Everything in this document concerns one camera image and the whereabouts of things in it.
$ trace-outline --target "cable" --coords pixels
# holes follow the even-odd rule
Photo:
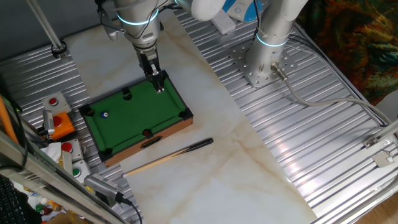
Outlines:
[[[126,199],[126,198],[123,198],[122,202],[125,203],[125,204],[130,205],[136,211],[136,213],[138,215],[138,218],[139,218],[139,223],[142,224],[141,214],[138,212],[137,207],[135,207],[134,204],[130,200]]]
[[[6,130],[8,137],[10,137],[17,144],[19,144],[17,136],[15,135],[15,132],[14,132],[14,128],[12,128],[11,120],[10,120],[10,117],[8,116],[6,105],[4,105],[4,102],[3,102],[1,96],[0,96],[0,118],[2,120],[4,129]]]
[[[306,45],[308,49],[311,49],[313,52],[315,52],[316,54],[320,55],[323,59],[326,59],[325,56],[322,54],[322,52],[320,50],[318,50],[316,47],[314,47],[313,45],[307,44],[305,42],[299,41],[299,40],[295,40],[295,39],[291,39],[289,38],[290,41],[296,41],[297,43],[293,43],[293,44],[303,44]]]
[[[182,7],[178,6],[178,4],[172,4],[172,5],[169,5],[169,6],[164,6],[161,10],[159,10],[159,13],[163,12],[166,9],[171,9],[171,10],[176,9],[177,10],[177,9],[182,9]]]
[[[257,33],[259,32],[260,29],[260,16],[259,16],[259,8],[257,5],[257,0],[253,0],[254,8],[256,9],[256,17],[257,17],[257,27],[256,30],[254,31],[254,37],[257,36]]]
[[[155,7],[154,10],[152,10],[152,11],[150,12],[149,18],[152,17],[153,13],[154,13],[156,10],[158,10],[158,8],[160,8],[160,7],[162,7],[164,4],[166,4],[167,1],[169,1],[169,0],[166,0],[166,1],[163,2],[160,6]],[[98,6],[98,10],[99,10],[99,11],[104,11],[104,9],[103,9],[101,6]],[[127,31],[124,30],[124,29],[118,29],[118,28],[116,28],[116,27],[108,26],[108,25],[104,24],[104,23],[102,22],[102,17],[103,17],[103,14],[101,13],[101,17],[100,17],[100,19],[99,19],[99,22],[100,22],[103,26],[106,26],[106,27],[109,27],[109,28],[118,30],[118,31],[122,32],[123,34],[127,34],[127,35],[129,35],[131,38],[136,39],[136,40],[137,40],[137,39],[140,39],[140,38],[142,37],[142,35],[144,34],[145,30],[146,30],[147,27],[149,26],[149,22],[150,22],[149,19],[148,19],[148,22],[147,22],[146,26],[144,27],[144,29],[142,30],[141,34],[140,34],[138,37],[134,37],[133,35],[131,35],[129,32],[127,32]]]
[[[1,88],[4,90],[6,95],[11,97],[11,93],[9,92],[9,90],[5,86],[2,85]],[[26,162],[27,162],[27,153],[28,153],[27,152],[27,147],[28,147],[27,139],[25,137],[25,130],[24,130],[24,127],[22,125],[21,117],[19,116],[18,109],[17,109],[19,106],[13,99],[9,99],[9,101],[11,103],[12,109],[14,110],[15,116],[16,116],[17,121],[18,121],[18,125],[19,125],[19,142],[20,142],[20,145],[24,148],[24,152],[25,153],[24,153],[24,159],[22,161],[21,166],[4,165],[4,166],[0,166],[0,170],[12,169],[12,170],[15,170],[17,172],[21,172],[21,171],[23,171],[25,169],[25,165],[26,165]]]
[[[289,47],[295,48],[297,50],[302,50],[305,52],[310,52],[307,50],[303,50],[300,48],[296,48],[294,46],[291,45],[287,45]],[[333,70],[334,72],[336,72],[336,70],[334,68],[331,68],[329,66],[329,63],[326,62],[326,60],[324,60],[323,58],[319,57],[331,70]],[[373,106],[372,104],[365,102],[363,100],[359,100],[359,99],[355,99],[355,98],[338,98],[338,99],[334,99],[334,100],[328,100],[328,101],[321,101],[321,102],[309,102],[304,100],[303,98],[301,98],[300,96],[298,96],[298,94],[294,91],[292,85],[290,84],[290,82],[288,80],[283,80],[283,82],[286,84],[287,88],[290,90],[290,92],[292,93],[292,95],[302,104],[307,105],[307,106],[325,106],[325,105],[329,105],[332,103],[338,103],[338,102],[344,102],[344,101],[348,101],[348,102],[353,102],[353,103],[359,103],[362,104],[364,106],[367,106],[369,109],[373,110],[378,116],[380,116],[384,121],[386,121],[387,124],[391,124],[391,120],[381,111],[379,110],[377,107]]]

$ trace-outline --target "red button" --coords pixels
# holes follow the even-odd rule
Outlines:
[[[55,116],[52,118],[54,120],[54,126],[59,127],[62,124],[62,118]]]
[[[49,100],[49,103],[50,103],[51,106],[56,106],[58,104],[58,100],[55,99],[55,98],[51,98]]]
[[[72,152],[72,144],[70,144],[69,142],[65,142],[61,145],[61,149],[66,152]]]

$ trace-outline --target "billiard ball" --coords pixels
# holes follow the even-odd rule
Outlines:
[[[107,118],[108,115],[109,115],[108,112],[102,112],[102,113],[101,113],[101,117],[102,117],[102,118]]]

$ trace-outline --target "cloth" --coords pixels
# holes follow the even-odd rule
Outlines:
[[[370,103],[398,90],[398,1],[309,0],[297,22]]]

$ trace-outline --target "wooden cue stick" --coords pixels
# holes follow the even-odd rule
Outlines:
[[[135,169],[123,174],[123,178],[126,178],[126,177],[128,177],[130,175],[136,174],[136,173],[141,172],[143,170],[146,170],[148,168],[154,167],[154,166],[159,165],[159,164],[161,164],[163,162],[166,162],[166,161],[169,161],[171,159],[174,159],[174,158],[176,158],[178,156],[182,156],[182,155],[184,155],[184,154],[186,154],[188,152],[192,152],[192,151],[194,151],[196,149],[199,149],[199,148],[201,148],[203,146],[207,146],[207,145],[213,143],[213,141],[214,141],[213,138],[207,138],[207,139],[204,139],[202,141],[196,142],[195,144],[192,144],[190,146],[184,147],[183,149],[180,149],[178,151],[172,152],[172,153],[170,153],[170,154],[168,154],[168,155],[166,155],[164,157],[161,157],[161,158],[159,158],[159,159],[157,159],[155,161],[148,162],[147,164],[144,164],[144,165],[142,165],[140,167],[137,167],[137,168],[135,168]]]

